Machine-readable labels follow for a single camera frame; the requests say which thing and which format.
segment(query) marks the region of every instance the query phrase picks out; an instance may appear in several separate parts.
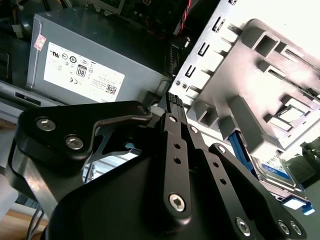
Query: circuit board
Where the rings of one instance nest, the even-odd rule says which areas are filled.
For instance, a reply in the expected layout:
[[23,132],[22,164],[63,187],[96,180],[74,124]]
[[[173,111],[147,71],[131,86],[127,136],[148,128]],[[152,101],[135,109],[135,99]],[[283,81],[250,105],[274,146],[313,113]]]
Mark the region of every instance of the circuit board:
[[[119,8],[121,0],[102,0]],[[188,0],[125,0],[120,15],[152,34],[173,33],[179,24]]]

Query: power supply unit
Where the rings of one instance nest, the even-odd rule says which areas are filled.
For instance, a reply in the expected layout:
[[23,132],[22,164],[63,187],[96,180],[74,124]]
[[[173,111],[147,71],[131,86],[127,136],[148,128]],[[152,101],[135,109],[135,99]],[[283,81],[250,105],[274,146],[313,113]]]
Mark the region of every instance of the power supply unit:
[[34,16],[28,90],[64,104],[162,95],[166,42],[87,7]]

